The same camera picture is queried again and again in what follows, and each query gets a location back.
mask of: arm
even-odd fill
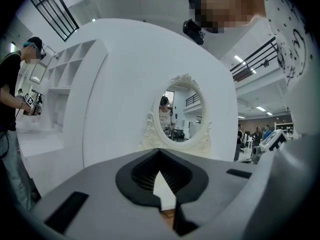
[[[19,109],[23,104],[22,109],[28,113],[30,112],[30,107],[27,104],[24,104],[20,98],[13,97],[10,94],[10,88],[7,84],[5,84],[0,90],[0,102],[14,109]]]

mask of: white mirror frame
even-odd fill
[[[172,85],[180,84],[185,87],[195,90],[199,96],[202,105],[202,120],[199,131],[189,140],[184,142],[174,142],[169,139],[161,128],[159,121],[159,103],[161,96]],[[207,106],[206,98],[200,89],[199,85],[189,74],[177,76],[167,82],[161,89],[153,103],[153,109],[148,113],[147,130],[144,134],[139,150],[164,148],[181,151],[184,153],[207,157],[211,153],[211,138],[209,131],[211,129],[211,122],[209,119],[209,108]]]

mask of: person in black shirt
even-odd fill
[[[242,139],[241,125],[238,124],[238,135],[237,135],[237,139],[236,139],[234,162],[238,161],[238,159],[239,159],[241,139]]]
[[[253,137],[254,137],[253,146],[259,146],[262,139],[262,132],[259,126],[256,127],[256,132],[253,134]]]
[[[21,158],[17,152],[16,109],[30,112],[30,106],[23,99],[15,97],[20,63],[35,64],[41,58],[42,40],[31,37],[23,48],[9,53],[0,63],[0,159],[4,164],[12,190],[19,203],[30,210],[31,193],[24,185],[18,166]]]

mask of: light blue jeans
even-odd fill
[[[8,130],[6,132],[6,135],[9,141],[9,149],[6,157],[3,158],[2,161],[16,199],[22,205],[22,207],[30,210],[33,206],[33,201],[31,199],[31,192],[29,189],[29,185],[27,184],[27,179],[23,181],[22,170],[25,168],[17,151],[17,132]],[[5,135],[0,138],[0,155],[7,151],[8,141]]]

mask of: person in blue shirt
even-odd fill
[[[264,126],[264,129],[265,129],[265,132],[264,132],[264,134],[263,134],[263,139],[265,140],[266,138],[269,137],[269,135],[272,133],[272,131],[270,130],[269,124],[266,124],[266,125]]]

